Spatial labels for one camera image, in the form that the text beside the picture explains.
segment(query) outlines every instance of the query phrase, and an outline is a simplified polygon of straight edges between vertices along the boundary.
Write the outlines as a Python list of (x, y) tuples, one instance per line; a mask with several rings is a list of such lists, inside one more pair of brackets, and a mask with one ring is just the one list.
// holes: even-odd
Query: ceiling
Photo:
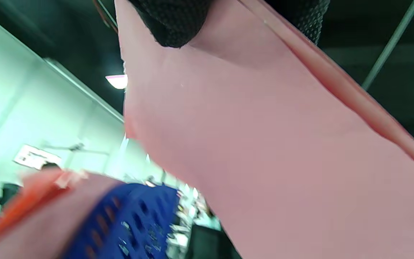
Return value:
[[(115, 16), (113, 0), (102, 3)], [(332, 0), (319, 46), (362, 83), (410, 3)], [(123, 91), (105, 79), (122, 74), (118, 37), (92, 0), (0, 0), (0, 24), (122, 112)], [(369, 93), (414, 136), (414, 19)]]

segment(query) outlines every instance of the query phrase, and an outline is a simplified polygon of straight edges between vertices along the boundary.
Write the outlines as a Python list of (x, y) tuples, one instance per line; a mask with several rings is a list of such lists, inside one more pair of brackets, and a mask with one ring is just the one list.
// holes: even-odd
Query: blue plastic basket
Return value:
[(178, 203), (167, 186), (119, 185), (92, 210), (64, 258), (164, 259)]

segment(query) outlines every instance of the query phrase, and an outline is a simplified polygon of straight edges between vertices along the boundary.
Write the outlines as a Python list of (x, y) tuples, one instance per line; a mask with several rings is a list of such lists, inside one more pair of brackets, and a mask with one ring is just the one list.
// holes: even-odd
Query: framed sign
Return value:
[(34, 169), (41, 169), (41, 166), (46, 163), (60, 164), (62, 159), (47, 151), (37, 149), (34, 146), (24, 145), (14, 158), (14, 162)]

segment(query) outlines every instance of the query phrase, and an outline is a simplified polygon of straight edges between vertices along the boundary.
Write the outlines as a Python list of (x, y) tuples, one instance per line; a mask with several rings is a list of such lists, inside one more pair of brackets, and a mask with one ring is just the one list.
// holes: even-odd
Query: pink folder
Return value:
[(181, 49), (116, 10), (128, 135), (243, 259), (414, 259), (414, 139), (266, 3), (215, 1)]

